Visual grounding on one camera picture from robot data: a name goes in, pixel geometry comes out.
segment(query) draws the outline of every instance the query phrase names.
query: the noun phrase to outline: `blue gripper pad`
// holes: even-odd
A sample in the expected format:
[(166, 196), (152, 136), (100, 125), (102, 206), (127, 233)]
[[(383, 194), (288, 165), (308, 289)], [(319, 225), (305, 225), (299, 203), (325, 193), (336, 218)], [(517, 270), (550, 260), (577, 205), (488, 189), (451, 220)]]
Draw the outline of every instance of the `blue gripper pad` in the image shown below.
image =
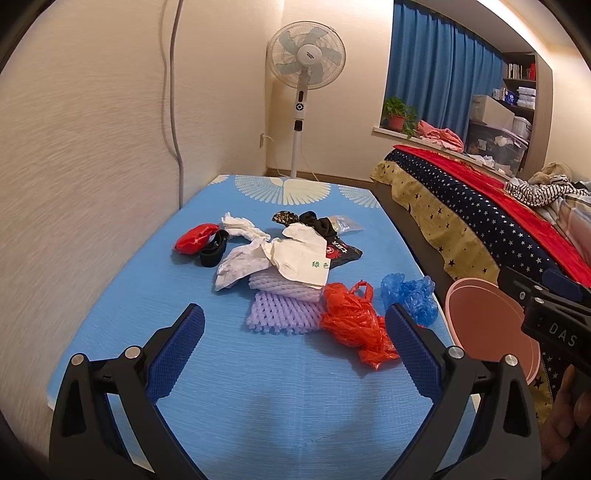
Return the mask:
[[(436, 403), (443, 393), (441, 365), (421, 339), (419, 332), (422, 329), (414, 325), (413, 320), (408, 314), (404, 315), (403, 311), (404, 308), (399, 304), (390, 306), (384, 317), (386, 332), (418, 392)], [(427, 332), (441, 343), (431, 330), (425, 329), (425, 333)]]
[(556, 270), (548, 269), (542, 274), (542, 283), (554, 294), (564, 297), (575, 303), (581, 303), (583, 293), (578, 283), (566, 278)]
[(170, 395), (204, 330), (205, 314), (195, 306), (150, 365), (146, 395), (152, 403)]

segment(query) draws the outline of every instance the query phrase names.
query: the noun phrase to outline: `plastic bag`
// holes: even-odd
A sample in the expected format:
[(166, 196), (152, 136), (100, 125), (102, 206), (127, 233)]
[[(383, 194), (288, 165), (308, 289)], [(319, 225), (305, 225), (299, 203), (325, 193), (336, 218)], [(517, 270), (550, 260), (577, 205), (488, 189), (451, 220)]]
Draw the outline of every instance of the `plastic bag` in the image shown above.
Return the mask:
[(384, 309), (400, 303), (418, 325), (428, 327), (435, 322), (439, 309), (433, 300), (435, 283), (431, 277), (404, 281), (404, 274), (390, 273), (382, 279), (381, 287)]
[(203, 223), (190, 229), (174, 244), (174, 249), (184, 255), (193, 255), (209, 243), (209, 238), (220, 229), (214, 223)]
[[(365, 287), (360, 297), (355, 291)], [(396, 359), (394, 345), (386, 333), (384, 318), (372, 306), (374, 289), (360, 281), (347, 290), (342, 283), (329, 283), (324, 287), (326, 313), (322, 314), (320, 328), (328, 330), (343, 345), (359, 347), (359, 359), (376, 370), (381, 362)]]
[(345, 215), (333, 215), (328, 217), (328, 220), (332, 223), (337, 235), (363, 230), (363, 227), (360, 224), (354, 222)]

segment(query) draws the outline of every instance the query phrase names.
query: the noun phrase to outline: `textured wallpaper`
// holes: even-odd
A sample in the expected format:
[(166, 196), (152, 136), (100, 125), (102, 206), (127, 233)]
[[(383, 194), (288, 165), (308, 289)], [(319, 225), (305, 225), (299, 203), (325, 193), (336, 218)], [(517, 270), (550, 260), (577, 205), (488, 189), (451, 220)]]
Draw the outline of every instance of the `textured wallpaper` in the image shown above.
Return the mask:
[[(264, 60), (277, 5), (185, 1), (176, 105), (186, 199), (219, 173), (265, 170)], [(163, 6), (57, 0), (0, 75), (0, 408), (41, 456), (46, 385), (63, 349), (177, 208), (163, 137)], [(170, 0), (164, 11), (166, 53), (175, 9)]]

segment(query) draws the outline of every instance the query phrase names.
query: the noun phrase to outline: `human hand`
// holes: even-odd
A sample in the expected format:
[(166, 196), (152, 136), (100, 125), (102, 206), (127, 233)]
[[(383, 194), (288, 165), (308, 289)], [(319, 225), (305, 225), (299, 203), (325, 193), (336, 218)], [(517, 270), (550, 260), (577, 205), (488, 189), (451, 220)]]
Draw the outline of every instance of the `human hand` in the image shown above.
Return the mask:
[(576, 372), (569, 366), (562, 378), (560, 390), (552, 411), (546, 419), (541, 431), (542, 468), (548, 468), (552, 462), (558, 462), (570, 447), (569, 436), (574, 426), (582, 429), (591, 415), (591, 392), (579, 397), (574, 407), (571, 404)]

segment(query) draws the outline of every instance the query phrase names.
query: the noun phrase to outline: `stuffed toy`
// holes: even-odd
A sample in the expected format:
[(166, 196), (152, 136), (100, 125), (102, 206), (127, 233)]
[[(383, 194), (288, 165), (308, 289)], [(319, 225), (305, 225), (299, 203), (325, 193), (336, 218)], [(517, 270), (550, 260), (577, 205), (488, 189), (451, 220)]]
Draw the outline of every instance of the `stuffed toy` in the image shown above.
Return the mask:
[(549, 163), (542, 168), (542, 171), (534, 173), (527, 183), (530, 185), (550, 185), (551, 178), (556, 175), (564, 175), (569, 181), (573, 180), (573, 174), (570, 168), (564, 163)]

